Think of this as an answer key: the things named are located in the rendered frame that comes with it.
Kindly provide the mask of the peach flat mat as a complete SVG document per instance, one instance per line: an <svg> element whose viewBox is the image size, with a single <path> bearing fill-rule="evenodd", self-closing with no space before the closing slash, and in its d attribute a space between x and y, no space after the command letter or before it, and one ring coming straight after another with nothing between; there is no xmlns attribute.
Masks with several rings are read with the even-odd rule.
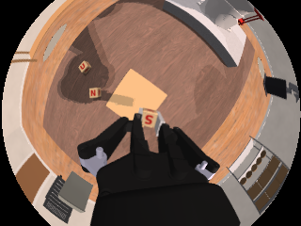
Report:
<svg viewBox="0 0 301 226"><path fill-rule="evenodd" d="M166 97L167 95L150 81L130 69L106 106L121 117L125 116L132 120L139 107L156 110Z"/></svg>

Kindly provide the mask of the tan letter block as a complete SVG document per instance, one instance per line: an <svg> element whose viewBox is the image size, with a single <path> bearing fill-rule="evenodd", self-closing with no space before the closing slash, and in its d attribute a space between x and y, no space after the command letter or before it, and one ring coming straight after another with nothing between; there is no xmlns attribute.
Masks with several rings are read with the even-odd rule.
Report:
<svg viewBox="0 0 301 226"><path fill-rule="evenodd" d="M101 88L89 89L89 98L101 97Z"/></svg>
<svg viewBox="0 0 301 226"><path fill-rule="evenodd" d="M83 61L78 68L80 69L81 73L87 73L91 68L91 66L89 65L88 62Z"/></svg>
<svg viewBox="0 0 301 226"><path fill-rule="evenodd" d="M156 110L143 107L142 125L154 127L157 120L157 116L158 114Z"/></svg>

